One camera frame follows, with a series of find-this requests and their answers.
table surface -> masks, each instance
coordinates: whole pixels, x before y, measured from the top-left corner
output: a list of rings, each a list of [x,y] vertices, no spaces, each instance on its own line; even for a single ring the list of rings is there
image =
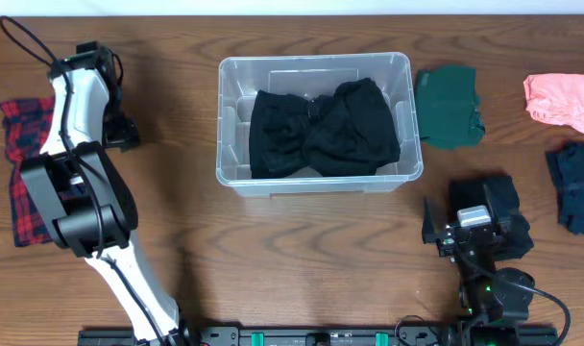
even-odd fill
[[[452,318],[458,276],[421,241],[422,198],[448,181],[502,170],[514,178],[535,247],[500,263],[532,275],[572,312],[584,345],[584,236],[556,222],[546,150],[584,136],[525,112],[529,74],[584,73],[584,16],[25,18],[60,57],[98,39],[121,57],[123,108],[145,141],[110,156],[136,200],[138,233],[164,287],[199,320],[245,325],[394,325]],[[475,148],[423,145],[425,172],[387,194],[243,199],[215,178],[217,68],[229,56],[404,52],[415,72],[477,68],[487,135]],[[48,96],[46,68],[0,31],[0,102]],[[14,248],[0,112],[0,345],[73,345],[77,331],[128,327],[105,282],[55,245]],[[530,321],[560,329],[536,297]]]

wooden table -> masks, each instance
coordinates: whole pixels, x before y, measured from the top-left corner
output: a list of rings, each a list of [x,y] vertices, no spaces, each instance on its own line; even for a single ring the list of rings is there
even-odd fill
[[[191,316],[245,325],[394,325],[458,310],[456,269],[420,237],[422,198],[450,179],[514,177],[535,248],[500,263],[531,274],[572,312],[584,345],[584,236],[557,225],[544,153],[584,136],[524,111],[528,74],[584,73],[584,16],[26,18],[59,56],[98,39],[126,69],[123,108],[145,144],[110,152],[140,214],[140,240]],[[228,56],[404,52],[415,70],[477,67],[487,136],[476,148],[423,146],[425,173],[388,194],[243,199],[215,179],[217,67]],[[48,96],[46,68],[0,31],[0,101]],[[86,327],[129,326],[98,274],[55,245],[14,248],[0,112],[0,345],[73,345]],[[531,321],[563,326],[536,297]]]

white plastic bin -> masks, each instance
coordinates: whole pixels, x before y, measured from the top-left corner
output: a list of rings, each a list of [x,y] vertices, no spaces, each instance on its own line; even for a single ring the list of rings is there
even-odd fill
[[[390,107],[401,158],[375,176],[325,178],[311,168],[283,179],[252,179],[249,135],[258,90],[302,95],[332,95],[344,82],[372,78]],[[423,172],[409,59],[402,53],[308,57],[227,58],[219,66],[217,179],[242,196],[273,193],[390,192]]]

plaid cloth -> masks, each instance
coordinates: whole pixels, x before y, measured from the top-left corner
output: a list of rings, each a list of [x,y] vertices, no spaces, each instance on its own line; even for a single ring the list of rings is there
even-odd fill
[[[15,246],[51,241],[34,202],[21,179],[20,163],[38,156],[51,129],[55,98],[20,99],[2,102],[2,124],[6,130],[6,159],[14,165],[10,181],[12,230]]]

folded pink cloth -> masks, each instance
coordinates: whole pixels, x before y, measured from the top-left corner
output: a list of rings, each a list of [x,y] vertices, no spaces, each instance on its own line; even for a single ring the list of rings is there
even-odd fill
[[[570,125],[584,134],[584,75],[530,75],[523,84],[526,109],[533,119]]]

